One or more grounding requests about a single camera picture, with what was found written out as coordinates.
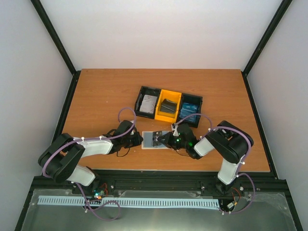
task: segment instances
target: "transparent plastic sheet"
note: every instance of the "transparent plastic sheet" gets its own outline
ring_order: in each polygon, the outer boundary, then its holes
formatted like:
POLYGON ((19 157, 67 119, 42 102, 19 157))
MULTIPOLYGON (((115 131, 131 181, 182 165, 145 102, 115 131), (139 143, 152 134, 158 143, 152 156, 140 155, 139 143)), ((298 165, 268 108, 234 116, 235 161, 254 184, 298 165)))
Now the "transparent plastic sheet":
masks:
MULTIPOLYGON (((192 192, 118 192, 121 197, 148 198, 201 198, 200 193, 192 192)), ((221 215, 219 211, 207 209, 140 209, 123 208, 121 217, 104 222, 91 213, 84 213, 80 206, 37 205, 39 195, 72 195, 70 190, 35 190, 23 225, 23 231, 296 231, 292 215, 283 193, 258 192, 253 204, 238 215, 221 215)), ((238 209, 250 200, 241 198, 238 209)), ((98 215, 111 218, 117 208, 104 208, 98 215)))

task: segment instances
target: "black metal frame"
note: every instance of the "black metal frame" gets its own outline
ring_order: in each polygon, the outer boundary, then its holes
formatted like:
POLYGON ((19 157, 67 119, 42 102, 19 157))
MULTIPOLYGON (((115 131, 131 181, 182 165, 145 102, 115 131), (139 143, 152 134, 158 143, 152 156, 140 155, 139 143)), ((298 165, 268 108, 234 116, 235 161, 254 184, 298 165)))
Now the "black metal frame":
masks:
MULTIPOLYGON (((53 137, 53 140, 58 137, 63 130, 65 120, 68 114, 68 110, 71 104, 71 101, 74 96, 74 92, 77 86, 77 82, 80 76, 80 71, 76 71, 74 68, 63 44, 61 43, 54 27, 51 24, 50 19, 48 18, 46 11, 44 10, 40 0, 31 0, 33 6, 37 10, 43 24, 45 25, 47 31, 49 32, 52 40, 54 41, 56 47, 58 48, 62 58, 64 59, 68 69, 72 73, 72 82, 68 90, 64 106, 61 112, 59 122, 56 127, 56 131, 53 137)), ((257 127, 261 136, 263 147, 266 153, 266 157, 269 163, 270 172, 251 172, 249 175, 252 177, 256 188, 259 188, 262 192, 283 192, 287 198, 289 208, 291 210, 293 220, 295 222, 297 230, 303 230, 301 223, 299 221, 298 214, 296 212, 287 182, 285 180, 279 180, 278 175, 275 169, 275 165, 270 154, 269 146, 266 141, 264 130, 260 121, 260 117, 257 112, 255 101, 252 95, 252 92, 249 87, 247 76, 251 71, 253 65, 257 61, 259 55, 263 51, 265 45, 267 44, 269 38, 273 34, 278 23, 282 19, 284 13, 288 9, 292 0, 282 0, 279 8, 277 9, 273 19, 271 20, 268 28, 263 34, 259 44, 257 45, 255 51, 253 52, 249 62, 247 63, 244 71, 242 72, 243 81, 247 90, 247 94, 253 109, 253 113, 256 119, 257 127)), ((145 191, 198 191, 201 189, 201 184, 207 181, 213 181, 217 172, 170 172, 170 171, 124 171, 124 170, 97 170, 99 175, 103 176, 104 179, 112 181, 115 183, 114 192, 122 190, 145 190, 145 191)), ((248 190, 251 190, 249 180, 242 179, 242 184, 248 190)), ((21 230, 22 224, 24 222, 26 212, 31 200, 33 191, 35 189, 73 189, 72 184, 66 182, 63 184, 57 184, 53 180, 45 177, 34 177, 34 180, 31 184, 27 199, 25 201, 24 208, 21 212, 20 218, 18 220, 16 231, 21 230)), ((214 196, 215 198, 225 199, 229 198, 226 196, 214 196)))

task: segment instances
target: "wooden table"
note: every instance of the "wooden table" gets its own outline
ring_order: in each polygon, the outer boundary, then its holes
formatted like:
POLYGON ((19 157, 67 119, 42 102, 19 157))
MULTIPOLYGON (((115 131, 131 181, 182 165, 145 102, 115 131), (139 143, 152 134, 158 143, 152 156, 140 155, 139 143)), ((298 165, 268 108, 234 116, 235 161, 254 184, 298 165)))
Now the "wooden table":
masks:
MULTIPOLYGON (((255 145, 241 170, 270 171, 240 70, 83 69, 63 132, 97 137, 117 128, 118 111, 134 107, 142 85, 203 96, 201 112, 212 119, 214 126, 227 120, 254 139, 255 145)), ((121 119, 132 120, 132 113, 123 111, 121 119)), ((143 117, 137 117, 136 127, 140 133, 170 130, 167 122, 143 117)), ((199 128, 193 131, 199 137, 208 127, 209 122, 202 117, 199 128)), ((217 151, 194 160, 173 150, 142 150, 138 146, 125 157, 95 155, 79 163, 97 169, 218 171, 221 162, 217 151)))

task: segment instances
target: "white perforated strip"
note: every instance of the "white perforated strip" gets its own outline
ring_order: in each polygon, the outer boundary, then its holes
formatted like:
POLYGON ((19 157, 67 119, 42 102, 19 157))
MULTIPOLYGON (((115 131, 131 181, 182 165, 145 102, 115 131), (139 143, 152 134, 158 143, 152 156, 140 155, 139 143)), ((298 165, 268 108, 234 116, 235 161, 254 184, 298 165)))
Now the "white perforated strip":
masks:
MULTIPOLYGON (((39 196, 38 205, 84 205, 85 200, 79 196, 39 196)), ((100 206, 108 201, 117 201, 123 208, 206 208, 217 209, 217 199, 170 199, 170 198, 122 198, 106 197, 102 202, 91 202, 92 206, 100 206)), ((117 207, 115 203, 106 205, 117 207)))

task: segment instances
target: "white wall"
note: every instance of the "white wall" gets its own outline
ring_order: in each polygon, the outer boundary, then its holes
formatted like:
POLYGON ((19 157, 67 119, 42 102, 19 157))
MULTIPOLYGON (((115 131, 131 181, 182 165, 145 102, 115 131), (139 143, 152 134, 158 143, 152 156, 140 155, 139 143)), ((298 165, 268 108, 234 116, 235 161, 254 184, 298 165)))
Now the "white wall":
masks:
POLYGON ((0 224, 14 230, 71 75, 30 1, 0 7, 0 224))
POLYGON ((248 79, 279 177, 308 230, 308 1, 290 5, 248 79))
POLYGON ((42 1, 78 69, 243 69, 280 2, 42 1))

